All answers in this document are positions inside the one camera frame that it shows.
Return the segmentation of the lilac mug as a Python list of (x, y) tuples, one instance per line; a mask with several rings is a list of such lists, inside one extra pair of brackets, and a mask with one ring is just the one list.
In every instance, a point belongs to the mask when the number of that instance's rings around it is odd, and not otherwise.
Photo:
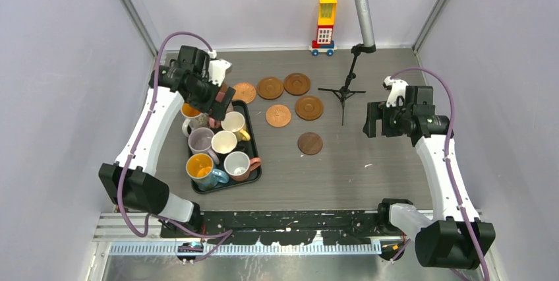
[(215, 164), (219, 164), (218, 155), (212, 149), (214, 135), (214, 132), (207, 127), (199, 127), (193, 130), (188, 136), (188, 147), (191, 154), (207, 154)]

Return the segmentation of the cream white mug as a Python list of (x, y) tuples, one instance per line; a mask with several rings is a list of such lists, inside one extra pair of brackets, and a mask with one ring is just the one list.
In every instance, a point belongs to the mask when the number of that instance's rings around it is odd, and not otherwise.
[(212, 150), (217, 154), (229, 154), (236, 149), (237, 145), (237, 137), (231, 131), (219, 131), (211, 140)]

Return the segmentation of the woven rattan coaster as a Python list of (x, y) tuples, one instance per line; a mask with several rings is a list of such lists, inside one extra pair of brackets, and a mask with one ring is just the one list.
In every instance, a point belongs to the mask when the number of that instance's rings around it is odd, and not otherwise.
[(249, 104), (256, 98), (256, 88), (248, 82), (237, 83), (233, 88), (235, 89), (233, 100), (240, 100)]
[(273, 127), (285, 127), (291, 121), (291, 112), (285, 105), (272, 105), (266, 111), (266, 121)]

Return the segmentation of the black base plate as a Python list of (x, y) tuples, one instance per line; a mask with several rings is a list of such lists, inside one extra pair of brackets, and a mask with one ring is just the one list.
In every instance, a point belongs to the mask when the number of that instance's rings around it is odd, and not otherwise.
[(308, 245), (321, 237), (324, 245), (364, 245), (374, 237), (404, 234), (381, 223), (375, 210), (282, 210), (199, 212), (182, 226), (202, 235), (215, 245), (229, 230), (226, 245)]

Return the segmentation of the white floral mug orange inside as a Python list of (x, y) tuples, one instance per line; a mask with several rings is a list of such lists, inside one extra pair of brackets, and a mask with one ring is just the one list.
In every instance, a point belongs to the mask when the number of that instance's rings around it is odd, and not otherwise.
[(209, 127), (208, 115), (198, 111), (188, 103), (184, 103), (182, 105), (181, 114), (185, 118), (181, 128), (184, 136), (186, 137), (190, 135), (189, 130), (194, 131), (200, 127)]

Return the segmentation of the black plastic tray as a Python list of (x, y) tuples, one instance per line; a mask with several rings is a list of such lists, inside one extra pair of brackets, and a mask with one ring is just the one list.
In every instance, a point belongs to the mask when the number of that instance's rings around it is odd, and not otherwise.
[(252, 136), (248, 105), (232, 102), (224, 129), (200, 127), (190, 133), (187, 175), (198, 194), (222, 191), (258, 181), (262, 175), (261, 159)]

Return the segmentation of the black tripod microphone stand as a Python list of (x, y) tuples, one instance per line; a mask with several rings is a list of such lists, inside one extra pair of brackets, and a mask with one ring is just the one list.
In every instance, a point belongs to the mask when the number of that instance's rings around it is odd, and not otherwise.
[(345, 103), (346, 103), (347, 99), (349, 99), (350, 97), (352, 97), (355, 94), (364, 94), (365, 93), (364, 90), (351, 90), (350, 87), (349, 87), (350, 84), (351, 84), (351, 81), (357, 77), (357, 75), (354, 73), (357, 59), (362, 53), (370, 54), (370, 53), (374, 53), (375, 51), (376, 51), (376, 45), (375, 44), (373, 44), (372, 46), (366, 46), (364, 44), (357, 44), (357, 45), (353, 46), (351, 48), (351, 54), (353, 55), (353, 60), (352, 60), (351, 66), (349, 68), (349, 72), (348, 72), (348, 74), (345, 78), (344, 85), (341, 86), (337, 90), (332, 89), (332, 88), (318, 88), (318, 91), (332, 92), (336, 96), (336, 98), (339, 100), (339, 102), (341, 104), (341, 125), (344, 125), (344, 122), (345, 122)]

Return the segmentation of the blue mug orange inside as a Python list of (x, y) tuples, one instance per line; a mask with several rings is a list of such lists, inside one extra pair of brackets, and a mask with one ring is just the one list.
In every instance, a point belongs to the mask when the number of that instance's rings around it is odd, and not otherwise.
[(215, 167), (213, 159), (205, 153), (193, 154), (187, 161), (186, 171), (201, 191), (214, 189), (229, 181), (229, 175)]

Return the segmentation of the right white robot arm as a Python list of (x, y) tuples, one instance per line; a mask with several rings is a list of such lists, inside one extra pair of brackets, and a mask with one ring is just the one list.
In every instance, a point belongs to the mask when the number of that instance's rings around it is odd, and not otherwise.
[(456, 162), (450, 118), (436, 114), (431, 86), (391, 89), (383, 102), (369, 102), (363, 133), (376, 136), (381, 122), (385, 137), (407, 136), (424, 167), (432, 199), (432, 218), (407, 199), (384, 198), (376, 226), (385, 235), (398, 230), (414, 243), (423, 267), (473, 270), (496, 238), (469, 200)]

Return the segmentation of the dark walnut coaster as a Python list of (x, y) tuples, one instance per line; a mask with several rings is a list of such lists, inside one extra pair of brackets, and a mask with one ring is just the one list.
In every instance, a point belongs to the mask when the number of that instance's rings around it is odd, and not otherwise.
[(313, 132), (303, 133), (297, 140), (299, 150), (306, 155), (318, 154), (323, 148), (324, 142), (320, 135)]

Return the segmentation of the brown wooden coaster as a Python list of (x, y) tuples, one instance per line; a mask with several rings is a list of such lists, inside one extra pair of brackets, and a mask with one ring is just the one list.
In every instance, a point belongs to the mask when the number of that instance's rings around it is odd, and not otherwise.
[(311, 81), (302, 73), (291, 73), (285, 78), (283, 87), (291, 95), (302, 96), (310, 90)]
[(266, 77), (259, 81), (256, 91), (265, 100), (275, 100), (283, 94), (283, 82), (276, 77)]
[(302, 96), (295, 103), (296, 114), (306, 121), (314, 121), (324, 113), (324, 105), (316, 96)]

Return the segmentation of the aluminium front rail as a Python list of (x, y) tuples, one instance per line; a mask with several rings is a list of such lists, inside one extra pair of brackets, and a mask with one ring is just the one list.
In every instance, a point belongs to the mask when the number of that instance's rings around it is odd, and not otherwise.
[(149, 221), (149, 234), (137, 237), (128, 231), (116, 214), (100, 218), (93, 240), (108, 243), (109, 254), (131, 256), (177, 255), (188, 260), (196, 256), (251, 256), (251, 255), (381, 255), (397, 251), (405, 238), (380, 235), (374, 232), (364, 237), (351, 237), (341, 230), (303, 230), (286, 228), (275, 231), (241, 230), (226, 241), (212, 241), (198, 237), (162, 237), (163, 226)]

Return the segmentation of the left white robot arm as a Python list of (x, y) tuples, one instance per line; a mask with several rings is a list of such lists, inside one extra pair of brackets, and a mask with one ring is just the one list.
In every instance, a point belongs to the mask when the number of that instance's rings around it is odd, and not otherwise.
[(159, 65), (151, 74), (146, 103), (124, 149), (113, 163), (103, 163), (99, 178), (111, 201), (120, 210), (139, 210), (177, 222), (186, 237), (202, 229), (199, 206), (171, 193), (156, 178), (158, 158), (175, 116), (183, 104), (221, 121), (226, 115), (233, 88), (222, 99), (218, 94), (230, 72), (231, 62), (215, 51), (182, 46), (170, 65)]

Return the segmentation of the toy block tower on wheels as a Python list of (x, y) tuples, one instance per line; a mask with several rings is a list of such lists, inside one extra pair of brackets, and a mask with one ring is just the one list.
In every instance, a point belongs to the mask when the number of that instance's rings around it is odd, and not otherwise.
[(333, 56), (337, 49), (333, 39), (338, 0), (318, 0), (318, 18), (315, 39), (311, 42), (311, 55), (325, 53)]

